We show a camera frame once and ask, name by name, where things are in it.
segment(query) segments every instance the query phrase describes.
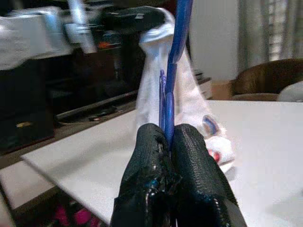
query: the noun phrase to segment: white cloth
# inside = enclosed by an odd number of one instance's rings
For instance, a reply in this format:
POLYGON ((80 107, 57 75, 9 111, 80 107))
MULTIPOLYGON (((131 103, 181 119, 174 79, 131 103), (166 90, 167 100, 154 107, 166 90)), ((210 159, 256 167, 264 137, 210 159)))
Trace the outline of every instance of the white cloth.
MULTIPOLYGON (((160 70, 164 70, 166 75, 175 26, 174 17, 168 11, 160 10, 165 13, 166 22, 142 34, 140 39, 146 59, 137 98, 137 130, 146 123, 159 125, 160 70)), ((231 142, 225 138, 225 129, 214 120, 200 92, 186 51, 178 62, 174 97, 175 125, 188 123, 196 127, 218 164, 229 163, 231 167, 230 163, 234 160, 231 142)))

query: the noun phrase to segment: white table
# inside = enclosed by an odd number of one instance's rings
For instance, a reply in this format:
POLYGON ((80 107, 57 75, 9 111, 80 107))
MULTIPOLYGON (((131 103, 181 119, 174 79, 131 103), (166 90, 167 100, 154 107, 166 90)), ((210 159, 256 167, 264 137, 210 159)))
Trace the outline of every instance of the white table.
MULTIPOLYGON (((249 227, 303 226, 303 104, 209 101, 236 152, 228 173, 249 227)), ((134 148, 135 111, 22 158, 109 223, 134 148)))

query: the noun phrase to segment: brown armchair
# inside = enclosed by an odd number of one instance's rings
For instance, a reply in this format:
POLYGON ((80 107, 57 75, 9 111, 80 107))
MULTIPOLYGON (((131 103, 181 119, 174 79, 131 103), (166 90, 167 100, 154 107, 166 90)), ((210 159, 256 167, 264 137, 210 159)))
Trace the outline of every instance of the brown armchair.
POLYGON ((233 82, 232 100, 276 101, 288 85, 303 80, 303 59, 287 59, 249 68, 233 82))

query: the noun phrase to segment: textured black rubber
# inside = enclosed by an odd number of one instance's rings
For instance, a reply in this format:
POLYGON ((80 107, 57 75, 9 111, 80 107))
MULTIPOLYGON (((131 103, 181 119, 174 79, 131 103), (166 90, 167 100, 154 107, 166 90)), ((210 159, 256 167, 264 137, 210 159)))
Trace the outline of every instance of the textured black rubber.
POLYGON ((224 173, 193 126, 175 127, 172 162, 182 177, 177 193, 179 227, 246 227, 224 173))
POLYGON ((175 174, 162 130, 143 125, 115 199, 111 227, 170 227, 175 174))

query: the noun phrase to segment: curtain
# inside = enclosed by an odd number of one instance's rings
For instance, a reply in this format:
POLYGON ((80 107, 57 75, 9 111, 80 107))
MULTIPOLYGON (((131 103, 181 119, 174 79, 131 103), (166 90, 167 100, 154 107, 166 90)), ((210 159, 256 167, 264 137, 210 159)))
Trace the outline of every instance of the curtain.
POLYGON ((303 57, 303 0, 239 0, 239 72, 303 57))

